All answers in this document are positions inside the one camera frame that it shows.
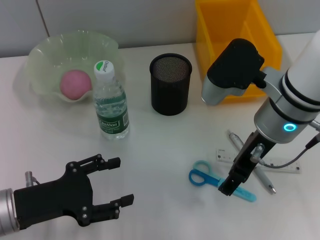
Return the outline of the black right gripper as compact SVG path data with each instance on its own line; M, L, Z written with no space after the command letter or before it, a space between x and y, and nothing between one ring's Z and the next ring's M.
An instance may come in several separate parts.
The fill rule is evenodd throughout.
M253 151L258 144L264 146L264 150L260 156L261 159L276 145L275 142L268 140L260 134L258 130L252 132L233 160L233 165L228 173L228 177L218 187L218 190L221 193L230 196L241 183L248 180L252 171L258 164L257 162L251 161Z

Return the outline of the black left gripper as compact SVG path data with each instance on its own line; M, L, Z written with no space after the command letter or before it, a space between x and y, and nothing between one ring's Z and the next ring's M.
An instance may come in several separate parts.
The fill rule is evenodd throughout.
M81 227L118 219L120 208L131 206L134 195L93 206L93 190L86 173L120 166L119 157L105 160L97 154L68 163L63 176L57 180L15 190L13 196L20 229L63 216L74 218Z

